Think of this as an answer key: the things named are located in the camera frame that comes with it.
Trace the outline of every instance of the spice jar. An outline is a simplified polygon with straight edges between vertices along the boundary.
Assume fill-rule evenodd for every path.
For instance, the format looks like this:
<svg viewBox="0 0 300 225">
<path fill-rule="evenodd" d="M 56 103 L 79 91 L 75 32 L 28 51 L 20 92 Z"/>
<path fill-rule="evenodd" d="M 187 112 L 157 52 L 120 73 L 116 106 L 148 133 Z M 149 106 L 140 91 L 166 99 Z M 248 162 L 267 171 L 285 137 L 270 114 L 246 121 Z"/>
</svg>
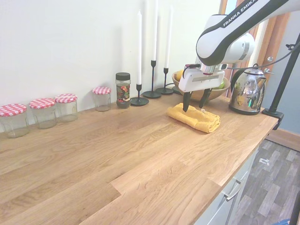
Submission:
<svg viewBox="0 0 300 225">
<path fill-rule="evenodd" d="M 130 83 L 129 73 L 116 74 L 117 106 L 119 108 L 126 109 L 130 106 Z"/>
<path fill-rule="evenodd" d="M 0 107 L 0 122 L 8 138 L 21 137 L 29 132 L 26 109 L 22 104 Z"/>
<path fill-rule="evenodd" d="M 60 112 L 60 121 L 71 122 L 77 117 L 77 96 L 74 94 L 62 94 L 54 98 L 58 111 Z"/>
<path fill-rule="evenodd" d="M 56 125 L 54 105 L 55 101 L 52 98 L 38 98 L 29 103 L 39 129 L 47 129 Z"/>
<path fill-rule="evenodd" d="M 98 112 L 104 112 L 111 109 L 111 92 L 108 87 L 96 87 L 92 90 L 94 93 L 95 109 Z"/>
</svg>

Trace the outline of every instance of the wooden bowl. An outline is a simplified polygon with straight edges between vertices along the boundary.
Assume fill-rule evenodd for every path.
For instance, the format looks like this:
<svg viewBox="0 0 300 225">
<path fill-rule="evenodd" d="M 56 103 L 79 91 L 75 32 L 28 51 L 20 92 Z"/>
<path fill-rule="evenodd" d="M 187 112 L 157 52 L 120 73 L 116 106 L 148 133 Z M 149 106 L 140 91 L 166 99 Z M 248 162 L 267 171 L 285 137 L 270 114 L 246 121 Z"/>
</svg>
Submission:
<svg viewBox="0 0 300 225">
<path fill-rule="evenodd" d="M 178 88 L 179 82 L 175 79 L 176 73 L 177 72 L 172 74 L 172 79 L 173 79 L 173 82 L 174 82 L 175 86 Z M 208 100 L 213 100 L 213 99 L 221 96 L 224 92 L 226 92 L 229 89 L 229 87 L 230 87 L 229 80 L 225 77 L 224 77 L 223 80 L 224 80 L 224 88 L 222 88 L 222 89 L 213 89 L 210 93 L 210 96 L 209 96 Z M 193 91 L 192 96 L 191 96 L 191 100 L 200 101 L 202 96 L 203 96 L 203 93 L 204 93 L 204 90 Z"/>
</svg>

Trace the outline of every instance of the black jar lid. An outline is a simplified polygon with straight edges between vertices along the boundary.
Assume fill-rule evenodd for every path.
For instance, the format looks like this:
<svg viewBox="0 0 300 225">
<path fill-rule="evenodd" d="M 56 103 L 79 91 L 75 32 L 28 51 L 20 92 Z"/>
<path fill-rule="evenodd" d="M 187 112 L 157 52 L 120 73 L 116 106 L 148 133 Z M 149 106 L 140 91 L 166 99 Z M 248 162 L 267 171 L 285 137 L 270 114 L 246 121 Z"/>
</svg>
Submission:
<svg viewBox="0 0 300 225">
<path fill-rule="evenodd" d="M 118 81 L 128 81 L 130 80 L 130 74 L 129 73 L 116 73 L 116 80 Z"/>
</svg>

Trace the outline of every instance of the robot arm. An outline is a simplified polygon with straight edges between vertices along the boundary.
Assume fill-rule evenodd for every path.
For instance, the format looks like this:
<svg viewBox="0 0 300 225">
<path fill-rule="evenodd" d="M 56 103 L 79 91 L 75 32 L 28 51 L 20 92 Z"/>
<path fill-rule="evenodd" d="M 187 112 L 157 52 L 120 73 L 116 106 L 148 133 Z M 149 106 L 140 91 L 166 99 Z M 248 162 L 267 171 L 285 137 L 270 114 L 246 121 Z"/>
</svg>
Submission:
<svg viewBox="0 0 300 225">
<path fill-rule="evenodd" d="M 227 16 L 211 16 L 197 41 L 197 56 L 206 66 L 246 60 L 252 52 L 233 47 L 235 41 L 264 20 L 297 10 L 299 0 L 245 0 Z"/>
<path fill-rule="evenodd" d="M 204 89 L 199 104 L 203 107 L 211 88 L 218 87 L 224 78 L 224 64 L 250 58 L 254 39 L 248 30 L 271 17 L 297 10 L 300 0 L 245 0 L 229 15 L 212 15 L 197 41 L 199 67 L 188 69 L 179 82 L 179 89 L 185 93 L 183 110 L 188 110 L 192 92 Z"/>
</svg>

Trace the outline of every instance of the yellow towel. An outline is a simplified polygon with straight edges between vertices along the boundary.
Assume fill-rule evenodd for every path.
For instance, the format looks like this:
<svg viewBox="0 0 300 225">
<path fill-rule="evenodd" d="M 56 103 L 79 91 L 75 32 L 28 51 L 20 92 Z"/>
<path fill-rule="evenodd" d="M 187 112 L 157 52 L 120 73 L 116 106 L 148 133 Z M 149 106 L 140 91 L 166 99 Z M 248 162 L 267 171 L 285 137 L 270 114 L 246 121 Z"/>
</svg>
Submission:
<svg viewBox="0 0 300 225">
<path fill-rule="evenodd" d="M 187 112 L 183 111 L 183 104 L 180 103 L 175 107 L 169 107 L 168 116 L 188 124 L 196 130 L 211 133 L 220 126 L 220 117 L 210 112 L 201 112 L 195 107 L 189 106 Z"/>
</svg>

